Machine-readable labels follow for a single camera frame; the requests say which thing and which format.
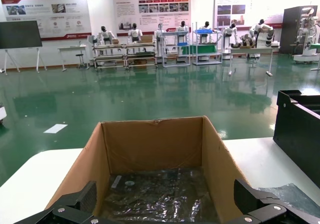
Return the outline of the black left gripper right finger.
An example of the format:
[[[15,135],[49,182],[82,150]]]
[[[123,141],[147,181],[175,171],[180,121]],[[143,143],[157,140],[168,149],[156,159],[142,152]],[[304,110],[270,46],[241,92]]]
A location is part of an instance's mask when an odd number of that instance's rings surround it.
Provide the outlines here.
[[[253,189],[243,180],[236,179],[234,203],[242,216],[228,224],[318,224],[320,219],[288,206],[270,192]]]

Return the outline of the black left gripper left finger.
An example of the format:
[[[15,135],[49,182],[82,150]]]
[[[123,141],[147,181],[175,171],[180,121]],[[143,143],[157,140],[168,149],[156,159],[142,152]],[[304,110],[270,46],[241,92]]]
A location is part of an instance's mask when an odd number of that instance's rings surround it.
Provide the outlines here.
[[[89,181],[82,190],[62,195],[48,209],[18,221],[19,224],[104,224],[94,215],[97,186]]]

